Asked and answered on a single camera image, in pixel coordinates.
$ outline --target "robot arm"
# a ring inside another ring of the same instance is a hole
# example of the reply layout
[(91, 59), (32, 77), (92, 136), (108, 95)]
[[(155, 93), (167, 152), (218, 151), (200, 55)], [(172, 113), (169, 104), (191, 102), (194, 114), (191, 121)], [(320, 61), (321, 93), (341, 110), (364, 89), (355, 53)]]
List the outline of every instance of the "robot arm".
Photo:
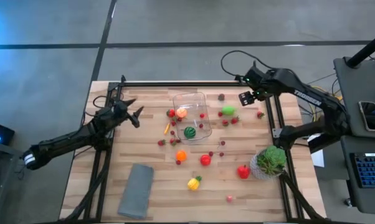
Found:
[(110, 145), (105, 136), (122, 122), (129, 119), (134, 127), (139, 128), (138, 117), (143, 107), (132, 115), (127, 112), (128, 106), (134, 101), (117, 101), (111, 107), (98, 110), (93, 119), (77, 131), (32, 145), (22, 155), (26, 167), (31, 170), (38, 169), (55, 157), (84, 146), (93, 146), (100, 151), (106, 150)]
[(247, 91), (239, 95), (243, 106), (252, 104), (255, 100), (263, 101), (273, 95), (291, 93), (323, 110), (325, 115), (313, 123), (298, 127), (285, 126), (277, 139), (278, 147), (290, 149), (297, 138), (315, 133), (322, 133), (317, 141), (323, 145), (331, 144), (349, 131), (344, 106), (328, 93), (302, 83), (290, 69), (271, 68), (264, 73), (254, 64), (242, 80), (253, 89), (252, 93)]

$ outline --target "gray towel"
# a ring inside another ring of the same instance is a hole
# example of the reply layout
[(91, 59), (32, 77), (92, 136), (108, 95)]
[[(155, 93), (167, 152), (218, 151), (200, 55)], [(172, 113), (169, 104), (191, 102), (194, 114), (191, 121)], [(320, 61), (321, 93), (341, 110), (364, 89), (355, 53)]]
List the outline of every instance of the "gray towel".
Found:
[(118, 214), (135, 219), (146, 218), (153, 174), (153, 168), (133, 164)]

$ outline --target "succulent plant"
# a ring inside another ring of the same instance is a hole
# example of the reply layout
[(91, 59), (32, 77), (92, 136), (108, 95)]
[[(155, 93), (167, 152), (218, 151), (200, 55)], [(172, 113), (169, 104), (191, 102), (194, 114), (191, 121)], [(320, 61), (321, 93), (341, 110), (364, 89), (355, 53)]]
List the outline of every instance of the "succulent plant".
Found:
[(269, 146), (257, 156), (257, 164), (268, 175), (280, 174), (286, 164), (285, 151), (276, 146)]

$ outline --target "concrete floor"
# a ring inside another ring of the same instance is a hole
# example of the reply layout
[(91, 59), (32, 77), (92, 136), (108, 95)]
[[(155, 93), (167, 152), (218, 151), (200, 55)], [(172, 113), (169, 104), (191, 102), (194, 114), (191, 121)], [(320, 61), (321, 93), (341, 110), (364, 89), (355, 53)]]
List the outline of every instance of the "concrete floor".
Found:
[[(0, 0), (0, 44), (98, 44), (111, 0)], [(370, 0), (118, 0), (108, 43), (334, 41), (375, 37)], [(361, 45), (239, 47), (303, 82), (331, 74), (333, 59)], [(219, 59), (235, 47), (106, 49), (98, 80), (231, 80)], [(98, 49), (0, 50), (0, 123), (16, 131), (13, 147), (78, 128)], [(245, 73), (252, 61), (231, 55), (225, 67)], [(335, 77), (315, 84), (330, 89)], [(72, 155), (27, 171), (6, 198), (1, 223), (54, 221), (59, 216)], [(375, 223), (346, 208), (342, 180), (319, 177), (329, 218)]]

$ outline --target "wooden table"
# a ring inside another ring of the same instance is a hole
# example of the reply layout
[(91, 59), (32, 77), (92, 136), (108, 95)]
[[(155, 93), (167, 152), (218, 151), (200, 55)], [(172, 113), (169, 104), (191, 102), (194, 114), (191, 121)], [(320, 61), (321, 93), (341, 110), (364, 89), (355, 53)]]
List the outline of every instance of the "wooden table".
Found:
[[(92, 83), (87, 112), (97, 110), (92, 105), (92, 100), (96, 96), (106, 95), (107, 86), (108, 82)], [(126, 121), (115, 130), (102, 222), (141, 222), (117, 214), (134, 163), (154, 168), (148, 216), (144, 222), (285, 221), (278, 179), (258, 180), (250, 176), (247, 180), (240, 180), (236, 174), (238, 166), (249, 165), (254, 154), (272, 144), (265, 103), (256, 101), (249, 106), (240, 105), (237, 95), (247, 90), (247, 87), (124, 87), (124, 99), (137, 99), (130, 110), (135, 111), (140, 106), (145, 108), (140, 116), (140, 128), (136, 129)], [(201, 145), (178, 144), (172, 147), (167, 144), (159, 147), (159, 139), (171, 138), (170, 133), (164, 135), (163, 132), (169, 122), (165, 113), (173, 107), (173, 96), (197, 91), (206, 95), (212, 134)], [(220, 93), (225, 94), (224, 102), (217, 100)], [(295, 96), (285, 94), (280, 97), (280, 101), (285, 123), (300, 125), (301, 115)], [(103, 104), (104, 98), (97, 102)], [(241, 121), (223, 127), (222, 118), (217, 113), (224, 105), (238, 108), (236, 114)], [(258, 110), (265, 113), (262, 119), (256, 117)], [(273, 111), (273, 117), (277, 118), (274, 105)], [(226, 145), (218, 148), (219, 141), (222, 140)], [(187, 152), (187, 161), (180, 166), (174, 160), (175, 152), (179, 149)], [(199, 158), (209, 151), (222, 151), (225, 156), (214, 155), (211, 165), (203, 167)], [(95, 151), (91, 149), (74, 159), (61, 218), (70, 214), (88, 190), (94, 154)], [(309, 149), (294, 146), (292, 157), (301, 192), (312, 207), (325, 217)], [(186, 184), (197, 175), (202, 176), (202, 182), (199, 190), (192, 192)], [(232, 203), (226, 202), (227, 195), (233, 196)], [(292, 210), (295, 211), (291, 192), (289, 198)], [(93, 200), (92, 211), (96, 209), (96, 200), (97, 198)]]

